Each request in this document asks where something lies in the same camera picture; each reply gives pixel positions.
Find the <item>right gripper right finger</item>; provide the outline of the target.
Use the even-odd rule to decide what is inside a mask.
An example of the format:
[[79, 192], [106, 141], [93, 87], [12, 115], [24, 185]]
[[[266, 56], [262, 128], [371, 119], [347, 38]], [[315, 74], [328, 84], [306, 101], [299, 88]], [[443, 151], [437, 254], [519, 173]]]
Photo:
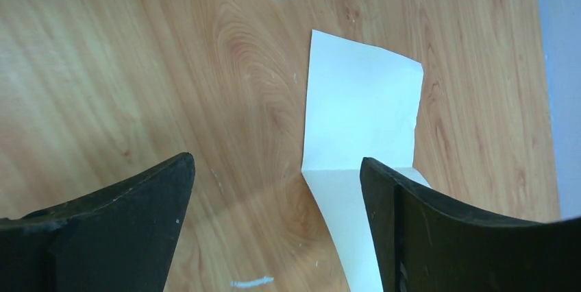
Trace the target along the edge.
[[539, 223], [466, 204], [374, 158], [362, 196], [384, 291], [579, 291], [580, 220]]

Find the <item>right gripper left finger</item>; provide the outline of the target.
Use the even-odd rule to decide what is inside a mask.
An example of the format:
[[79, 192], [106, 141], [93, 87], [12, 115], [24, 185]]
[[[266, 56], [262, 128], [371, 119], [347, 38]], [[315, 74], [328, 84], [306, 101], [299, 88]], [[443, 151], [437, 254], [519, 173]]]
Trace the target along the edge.
[[195, 179], [180, 153], [126, 180], [1, 220], [2, 291], [162, 291]]

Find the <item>beige letter paper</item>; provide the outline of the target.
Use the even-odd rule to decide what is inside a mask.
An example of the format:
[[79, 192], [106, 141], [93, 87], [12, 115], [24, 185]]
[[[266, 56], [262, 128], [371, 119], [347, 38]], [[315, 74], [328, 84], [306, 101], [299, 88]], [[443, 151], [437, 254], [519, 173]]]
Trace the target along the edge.
[[312, 32], [301, 172], [351, 291], [382, 290], [360, 184], [363, 158], [425, 183], [413, 167], [422, 83], [417, 61]]

